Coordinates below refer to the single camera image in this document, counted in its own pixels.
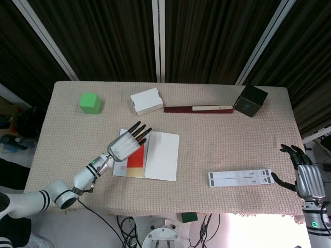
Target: black stripe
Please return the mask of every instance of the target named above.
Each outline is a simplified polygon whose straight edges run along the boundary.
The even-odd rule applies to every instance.
[[[315,230],[315,231],[326,231],[326,229],[324,228],[315,228],[315,227],[310,227],[310,226],[306,226],[307,229],[309,230]]]
[[[97,169],[95,169],[93,165],[91,165],[91,164],[88,164],[88,165],[92,167],[92,169],[95,171],[95,173],[98,172]]]
[[[311,231],[308,231],[308,233],[309,233],[309,234],[312,234],[312,235],[316,235],[316,236],[326,236],[326,237],[327,237],[327,236],[331,236],[330,234],[320,234],[320,233],[316,233],[316,232],[313,233],[313,232],[311,232]]]
[[[47,200],[48,200],[47,206],[46,206],[46,208],[44,210],[44,211],[46,211],[46,209],[48,209],[48,207],[50,206],[51,200],[50,200],[50,195],[48,194],[48,192],[46,190],[43,190],[43,192],[45,192],[45,194],[47,196]]]
[[[9,244],[10,246],[12,246],[11,242],[7,240],[0,241],[0,244]]]
[[[321,213],[320,210],[309,210],[309,209],[303,209],[302,212],[303,213],[318,213],[318,214]]]
[[[67,192],[69,192],[69,191],[71,191],[71,190],[63,191],[60,195],[57,196],[57,198],[55,199],[54,203],[56,203],[56,201],[57,201],[57,199],[58,199],[59,197],[61,197],[63,194],[65,194],[65,193],[67,193]]]
[[[42,207],[42,209],[39,211],[39,213],[40,213],[40,212],[43,211],[43,209],[44,209],[45,206],[46,206],[46,196],[45,196],[45,194],[44,194],[42,191],[38,191],[38,192],[40,192],[40,193],[42,194],[42,197],[43,197],[43,207]]]
[[[89,170],[89,172],[92,173],[92,175],[95,177],[95,173],[88,167],[88,165],[86,166],[86,168]]]

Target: white card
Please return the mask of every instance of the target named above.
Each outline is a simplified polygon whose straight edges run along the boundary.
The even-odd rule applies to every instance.
[[[145,178],[176,181],[179,135],[152,132],[149,138]]]

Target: red and yellow card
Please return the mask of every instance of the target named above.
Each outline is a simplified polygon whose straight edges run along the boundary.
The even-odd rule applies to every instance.
[[[127,177],[143,177],[144,176],[144,148],[142,145],[134,154],[128,158],[126,169]]]

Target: black cube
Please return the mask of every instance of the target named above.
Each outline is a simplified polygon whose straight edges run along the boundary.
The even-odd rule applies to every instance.
[[[237,101],[234,109],[249,117],[253,117],[262,107],[268,93],[251,85],[246,85]]]

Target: small green object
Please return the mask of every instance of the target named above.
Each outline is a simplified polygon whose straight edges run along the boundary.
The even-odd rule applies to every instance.
[[[317,222],[315,222],[315,221],[313,221],[312,223],[311,223],[311,225],[312,225],[312,227],[318,227],[318,224],[317,224]]]
[[[182,213],[182,220],[183,220],[183,223],[197,221],[198,215],[197,215],[197,213],[194,213],[194,212]]]
[[[79,107],[86,114],[99,114],[101,99],[96,93],[83,93],[79,102]]]

